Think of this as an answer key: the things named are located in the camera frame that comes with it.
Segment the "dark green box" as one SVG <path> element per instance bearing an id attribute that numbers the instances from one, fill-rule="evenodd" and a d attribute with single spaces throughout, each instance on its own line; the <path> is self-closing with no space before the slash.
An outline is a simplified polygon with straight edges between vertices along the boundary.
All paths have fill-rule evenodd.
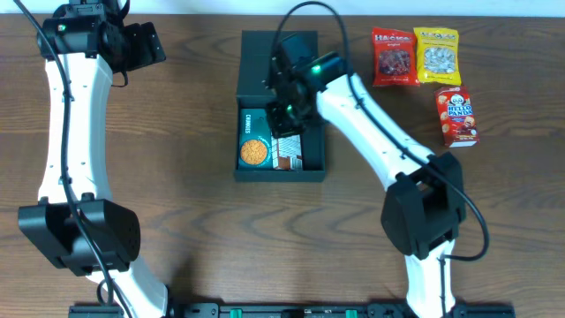
<path id="1" fill-rule="evenodd" d="M 237 182 L 321 182 L 326 177 L 325 127 L 320 125 L 299 134 L 303 156 L 302 170 L 240 170 L 237 151 L 241 109 L 263 109 L 275 99 L 265 89 L 273 31 L 244 31 L 237 83 L 237 148 L 234 178 Z"/>

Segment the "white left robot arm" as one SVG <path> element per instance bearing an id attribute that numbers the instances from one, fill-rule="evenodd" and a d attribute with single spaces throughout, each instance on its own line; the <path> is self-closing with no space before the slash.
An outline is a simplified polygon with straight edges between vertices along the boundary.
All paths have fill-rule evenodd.
<path id="1" fill-rule="evenodd" d="M 165 54 L 153 24 L 124 23 L 128 2 L 70 0 L 35 23 L 49 82 L 49 145 L 38 201 L 19 228 L 56 268 L 96 285 L 98 305 L 72 317 L 163 317 L 169 292 L 140 256 L 136 214 L 113 201 L 106 112 L 116 75 Z"/>

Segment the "teal Chunkies cookie box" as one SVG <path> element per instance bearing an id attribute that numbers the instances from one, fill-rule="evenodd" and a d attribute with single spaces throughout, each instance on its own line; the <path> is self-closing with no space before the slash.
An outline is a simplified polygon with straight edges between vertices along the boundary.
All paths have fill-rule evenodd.
<path id="1" fill-rule="evenodd" d="M 272 170 L 272 134 L 263 109 L 241 109 L 239 145 L 240 170 Z"/>

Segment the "brown Pocky box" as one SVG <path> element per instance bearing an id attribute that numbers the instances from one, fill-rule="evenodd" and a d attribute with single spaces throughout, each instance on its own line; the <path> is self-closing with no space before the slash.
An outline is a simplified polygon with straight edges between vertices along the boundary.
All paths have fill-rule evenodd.
<path id="1" fill-rule="evenodd" d="M 275 170 L 302 170 L 303 156 L 301 138 L 293 135 L 286 138 L 271 138 L 272 165 Z"/>

